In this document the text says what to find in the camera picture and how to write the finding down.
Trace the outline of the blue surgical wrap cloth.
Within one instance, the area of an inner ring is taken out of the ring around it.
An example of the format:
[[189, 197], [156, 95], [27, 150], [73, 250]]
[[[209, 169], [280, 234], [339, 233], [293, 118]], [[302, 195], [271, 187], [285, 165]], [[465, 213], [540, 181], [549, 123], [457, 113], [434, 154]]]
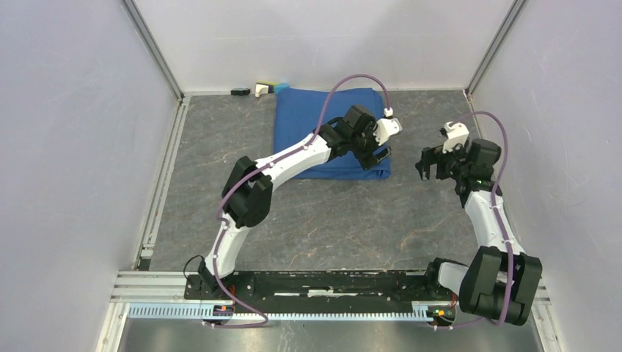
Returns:
[[[276, 154], [313, 132], [321, 114], [327, 92], [286, 88], [277, 95], [274, 123], [273, 153]], [[382, 116], [384, 101], [371, 88], [337, 91], [332, 95], [323, 122], [342, 117], [355, 104], [371, 111], [375, 117]], [[385, 158], [369, 170], [364, 170], [352, 153], [336, 158], [327, 164], [314, 166], [299, 173], [297, 179], [324, 180], [386, 180], [391, 176], [391, 163]]]

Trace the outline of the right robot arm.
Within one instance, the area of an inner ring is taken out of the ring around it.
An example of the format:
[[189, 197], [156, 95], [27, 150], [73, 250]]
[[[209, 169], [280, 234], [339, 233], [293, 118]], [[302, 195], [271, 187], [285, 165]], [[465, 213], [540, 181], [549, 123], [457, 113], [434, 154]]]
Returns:
[[469, 265], [436, 258], [426, 271], [423, 287], [433, 299], [450, 292], [461, 310], [497, 322], [522, 326], [527, 322], [541, 279], [539, 258], [526, 254], [511, 232], [500, 188], [494, 184], [499, 145], [468, 140], [454, 150], [426, 147], [415, 167], [423, 180], [436, 167], [436, 178], [452, 179], [461, 207], [475, 231], [478, 250]]

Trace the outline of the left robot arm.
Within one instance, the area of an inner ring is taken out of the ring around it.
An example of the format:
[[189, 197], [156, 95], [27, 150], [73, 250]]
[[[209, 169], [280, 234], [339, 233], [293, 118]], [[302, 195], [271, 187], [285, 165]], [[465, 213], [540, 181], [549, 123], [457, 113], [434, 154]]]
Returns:
[[285, 181], [349, 153], [363, 170], [372, 169], [390, 155], [387, 142], [401, 130], [391, 108], [386, 108], [378, 119], [364, 106], [355, 104], [345, 116], [331, 119], [276, 154], [257, 160], [238, 159], [216, 213], [221, 223], [219, 234], [198, 269], [202, 289], [216, 299], [229, 293], [228, 276], [235, 269], [241, 246], [251, 228], [267, 217], [272, 194]]

